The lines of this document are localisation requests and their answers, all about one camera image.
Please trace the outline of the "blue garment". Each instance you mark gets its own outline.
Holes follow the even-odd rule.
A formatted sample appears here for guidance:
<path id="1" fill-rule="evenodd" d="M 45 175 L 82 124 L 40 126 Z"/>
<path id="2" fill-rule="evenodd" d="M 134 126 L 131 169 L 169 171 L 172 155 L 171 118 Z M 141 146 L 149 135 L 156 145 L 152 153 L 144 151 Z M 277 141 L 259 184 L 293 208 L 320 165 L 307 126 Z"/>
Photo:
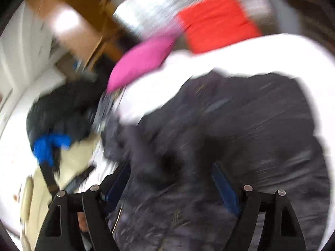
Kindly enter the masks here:
<path id="1" fill-rule="evenodd" d="M 49 167 L 54 165 L 53 148 L 68 149 L 72 143 L 70 136 L 65 134 L 51 133 L 38 138 L 33 145 L 32 152 L 39 165 L 46 164 Z"/>

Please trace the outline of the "dark grey jacket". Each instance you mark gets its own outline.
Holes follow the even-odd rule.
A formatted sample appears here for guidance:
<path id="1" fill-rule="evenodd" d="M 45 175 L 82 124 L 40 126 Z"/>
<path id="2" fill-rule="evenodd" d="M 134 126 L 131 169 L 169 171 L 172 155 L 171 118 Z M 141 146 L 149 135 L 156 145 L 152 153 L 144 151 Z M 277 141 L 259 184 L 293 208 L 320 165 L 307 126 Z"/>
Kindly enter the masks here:
<path id="1" fill-rule="evenodd" d="M 285 190 L 307 249 L 321 244 L 330 180 L 294 79 L 211 71 L 138 123 L 111 117 L 102 141 L 107 159 L 131 163 L 113 215 L 120 250 L 222 250 L 236 219 L 212 179 L 214 163 L 261 192 Z"/>

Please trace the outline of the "wooden cabinet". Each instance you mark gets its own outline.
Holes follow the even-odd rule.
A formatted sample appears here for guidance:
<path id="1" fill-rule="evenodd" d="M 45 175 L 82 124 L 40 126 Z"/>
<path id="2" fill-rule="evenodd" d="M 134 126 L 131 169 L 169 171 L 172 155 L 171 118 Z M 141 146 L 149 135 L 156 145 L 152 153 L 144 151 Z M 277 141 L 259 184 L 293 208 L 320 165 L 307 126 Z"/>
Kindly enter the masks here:
<path id="1" fill-rule="evenodd" d="M 55 38 L 86 65 L 105 54 L 117 61 L 123 55 L 117 40 L 120 26 L 102 11 L 99 0 L 26 0 Z"/>

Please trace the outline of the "red cushion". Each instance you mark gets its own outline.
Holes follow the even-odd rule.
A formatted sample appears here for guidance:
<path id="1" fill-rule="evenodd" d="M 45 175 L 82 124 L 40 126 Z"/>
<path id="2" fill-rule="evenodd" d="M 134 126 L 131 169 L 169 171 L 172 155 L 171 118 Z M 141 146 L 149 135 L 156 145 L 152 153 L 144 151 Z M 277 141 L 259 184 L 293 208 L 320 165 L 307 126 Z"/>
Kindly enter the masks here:
<path id="1" fill-rule="evenodd" d="M 239 0 L 202 0 L 182 9 L 177 19 L 188 47 L 196 54 L 262 35 Z"/>

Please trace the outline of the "silver insulation mat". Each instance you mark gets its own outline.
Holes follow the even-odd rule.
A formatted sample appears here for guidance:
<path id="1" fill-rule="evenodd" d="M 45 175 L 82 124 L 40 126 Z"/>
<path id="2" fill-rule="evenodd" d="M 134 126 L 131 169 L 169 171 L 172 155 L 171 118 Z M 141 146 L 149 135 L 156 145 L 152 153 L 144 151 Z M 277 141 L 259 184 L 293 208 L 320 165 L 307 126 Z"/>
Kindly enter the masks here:
<path id="1" fill-rule="evenodd" d="M 128 32 L 145 40 L 177 29 L 174 17 L 183 8 L 202 0 L 125 0 L 113 13 L 113 19 Z M 272 14 L 269 0 L 239 0 L 257 24 L 265 24 Z"/>

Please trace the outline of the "white bed cover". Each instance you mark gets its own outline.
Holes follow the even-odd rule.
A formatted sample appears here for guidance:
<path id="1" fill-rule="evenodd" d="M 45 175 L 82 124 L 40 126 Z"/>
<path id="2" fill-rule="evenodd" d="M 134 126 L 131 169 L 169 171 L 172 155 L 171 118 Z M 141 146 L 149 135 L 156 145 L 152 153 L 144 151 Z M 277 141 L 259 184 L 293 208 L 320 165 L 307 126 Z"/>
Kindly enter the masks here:
<path id="1" fill-rule="evenodd" d="M 138 122 L 170 100 L 185 81 L 212 69 L 243 77 L 275 72 L 300 80 L 316 119 L 329 176 L 334 178 L 334 56 L 304 36 L 263 36 L 197 55 L 186 50 L 172 52 L 162 69 L 125 90 L 119 105 L 121 118 Z M 13 195 L 37 167 L 26 135 L 26 115 L 39 95 L 64 80 L 54 67 L 46 70 L 24 93 L 1 136 L 1 221 L 13 233 L 21 230 L 20 205 Z"/>

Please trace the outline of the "black clothes pile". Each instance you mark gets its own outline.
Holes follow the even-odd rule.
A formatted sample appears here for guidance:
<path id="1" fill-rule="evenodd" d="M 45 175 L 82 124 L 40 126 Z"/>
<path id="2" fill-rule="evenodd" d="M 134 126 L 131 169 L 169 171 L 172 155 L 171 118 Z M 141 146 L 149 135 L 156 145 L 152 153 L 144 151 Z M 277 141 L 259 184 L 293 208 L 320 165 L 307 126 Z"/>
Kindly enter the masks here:
<path id="1" fill-rule="evenodd" d="M 50 133 L 68 135 L 71 142 L 90 135 L 93 116 L 106 85 L 96 81 L 73 81 L 44 94 L 27 114 L 30 146 Z"/>

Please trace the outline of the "magenta pillow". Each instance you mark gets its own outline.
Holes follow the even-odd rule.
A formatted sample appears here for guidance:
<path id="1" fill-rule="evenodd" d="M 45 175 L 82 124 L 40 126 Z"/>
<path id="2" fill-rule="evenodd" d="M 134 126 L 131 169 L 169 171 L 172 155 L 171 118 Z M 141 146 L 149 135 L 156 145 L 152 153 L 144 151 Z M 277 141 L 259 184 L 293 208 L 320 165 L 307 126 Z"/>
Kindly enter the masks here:
<path id="1" fill-rule="evenodd" d="M 106 91 L 111 93 L 160 67 L 172 51 L 174 35 L 145 40 L 127 51 L 113 68 Z"/>

